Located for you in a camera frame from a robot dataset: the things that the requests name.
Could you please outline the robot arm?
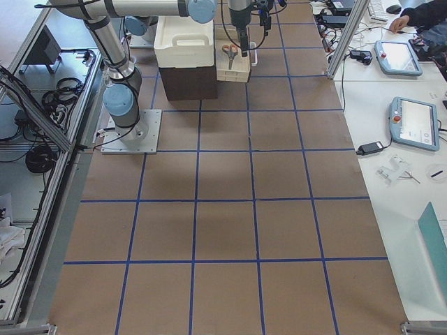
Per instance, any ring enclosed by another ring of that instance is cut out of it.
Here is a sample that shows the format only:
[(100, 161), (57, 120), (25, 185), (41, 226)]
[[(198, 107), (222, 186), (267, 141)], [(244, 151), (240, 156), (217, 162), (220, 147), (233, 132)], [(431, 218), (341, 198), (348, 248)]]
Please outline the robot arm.
[(119, 139), (143, 139), (149, 126), (141, 120), (138, 95), (140, 71), (131, 62), (110, 19), (126, 16), (190, 17), (206, 24), (215, 15), (216, 1), (50, 1), (49, 6), (69, 17), (82, 20), (89, 30), (106, 66), (111, 85), (105, 89), (103, 104), (115, 123)]
[(252, 1), (250, 0), (228, 1), (231, 24), (236, 28), (240, 41), (241, 57), (246, 57), (249, 50), (247, 26), (251, 22), (251, 4)]

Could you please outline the person hand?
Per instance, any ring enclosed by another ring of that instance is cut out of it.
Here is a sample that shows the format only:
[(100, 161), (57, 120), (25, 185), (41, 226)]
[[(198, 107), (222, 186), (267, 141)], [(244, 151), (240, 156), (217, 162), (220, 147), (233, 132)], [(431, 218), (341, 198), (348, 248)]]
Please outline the person hand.
[(394, 19), (389, 26), (391, 32), (396, 34), (398, 31), (401, 31), (403, 28), (407, 27), (409, 24), (410, 17), (408, 15), (403, 15)]

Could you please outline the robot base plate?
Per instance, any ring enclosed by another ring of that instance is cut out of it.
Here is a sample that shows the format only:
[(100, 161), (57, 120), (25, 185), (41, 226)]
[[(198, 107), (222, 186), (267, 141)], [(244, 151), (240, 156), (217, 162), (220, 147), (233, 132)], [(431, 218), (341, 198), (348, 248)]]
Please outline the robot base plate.
[(107, 132), (104, 137), (106, 144), (101, 146), (102, 154), (155, 154), (157, 152), (159, 131), (161, 127), (162, 110), (143, 110), (140, 121), (133, 130), (123, 128)]

